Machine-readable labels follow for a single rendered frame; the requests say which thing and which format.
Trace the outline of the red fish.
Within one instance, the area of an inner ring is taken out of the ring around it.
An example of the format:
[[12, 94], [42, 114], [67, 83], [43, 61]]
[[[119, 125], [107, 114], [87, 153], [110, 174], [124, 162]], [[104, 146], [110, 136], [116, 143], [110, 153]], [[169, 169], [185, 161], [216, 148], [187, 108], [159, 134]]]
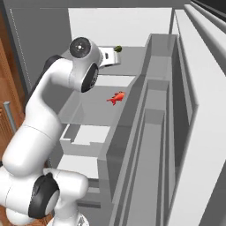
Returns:
[[118, 92], [115, 93], [110, 99], [107, 99], [107, 102], [112, 102], [113, 105], [115, 105], [117, 102], [120, 102], [124, 99], [125, 92]]

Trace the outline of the grey fridge rack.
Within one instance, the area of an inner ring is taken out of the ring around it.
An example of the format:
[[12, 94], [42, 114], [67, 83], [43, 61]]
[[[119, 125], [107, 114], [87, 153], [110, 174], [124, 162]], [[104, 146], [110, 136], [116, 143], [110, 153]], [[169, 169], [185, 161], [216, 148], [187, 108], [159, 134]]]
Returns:
[[146, 49], [144, 47], [123, 47], [120, 52], [121, 64], [104, 67], [99, 70], [101, 75], [137, 75], [142, 68]]

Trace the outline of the white fridge drawer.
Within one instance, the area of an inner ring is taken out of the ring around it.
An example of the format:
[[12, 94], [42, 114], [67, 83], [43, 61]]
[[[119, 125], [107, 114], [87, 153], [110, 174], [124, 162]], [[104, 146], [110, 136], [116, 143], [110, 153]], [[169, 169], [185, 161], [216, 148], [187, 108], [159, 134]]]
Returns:
[[97, 157], [109, 133], [109, 126], [68, 124], [60, 138], [64, 154]]

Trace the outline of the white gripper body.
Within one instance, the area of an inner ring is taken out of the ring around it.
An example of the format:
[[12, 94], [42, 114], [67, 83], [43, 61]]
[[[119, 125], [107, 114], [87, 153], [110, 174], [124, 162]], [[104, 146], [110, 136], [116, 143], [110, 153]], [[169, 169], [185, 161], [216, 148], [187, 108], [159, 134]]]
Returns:
[[120, 64], [120, 52], [116, 52], [114, 48], [103, 48], [102, 49], [102, 65], [103, 66], [111, 66]]

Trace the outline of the grey fridge door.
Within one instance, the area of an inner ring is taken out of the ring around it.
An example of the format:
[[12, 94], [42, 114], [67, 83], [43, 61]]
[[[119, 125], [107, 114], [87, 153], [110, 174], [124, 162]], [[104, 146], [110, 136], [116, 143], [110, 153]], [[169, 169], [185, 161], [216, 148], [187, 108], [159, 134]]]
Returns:
[[142, 118], [142, 138], [108, 226], [226, 226], [226, 38], [207, 12], [176, 13], [188, 133], [174, 166], [175, 116]]

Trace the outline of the wooden cupboard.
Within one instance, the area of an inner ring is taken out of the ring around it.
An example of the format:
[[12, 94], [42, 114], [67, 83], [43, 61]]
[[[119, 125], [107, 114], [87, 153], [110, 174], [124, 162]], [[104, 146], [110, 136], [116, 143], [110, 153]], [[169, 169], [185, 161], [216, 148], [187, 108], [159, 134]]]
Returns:
[[13, 136], [4, 103], [10, 103], [12, 118], [16, 128], [19, 128], [24, 121], [24, 100], [25, 92], [12, 50], [9, 29], [4, 13], [0, 10], [0, 160]]

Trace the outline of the glass fridge rack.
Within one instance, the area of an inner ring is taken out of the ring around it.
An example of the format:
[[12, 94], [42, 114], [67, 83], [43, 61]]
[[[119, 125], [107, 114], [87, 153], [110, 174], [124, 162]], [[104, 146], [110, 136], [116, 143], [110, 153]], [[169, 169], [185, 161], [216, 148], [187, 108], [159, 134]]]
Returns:
[[95, 86], [82, 94], [74, 91], [60, 110], [59, 117], [63, 124], [112, 125], [119, 107], [126, 100], [115, 106], [108, 99], [115, 93], [129, 93], [134, 76], [100, 75]]

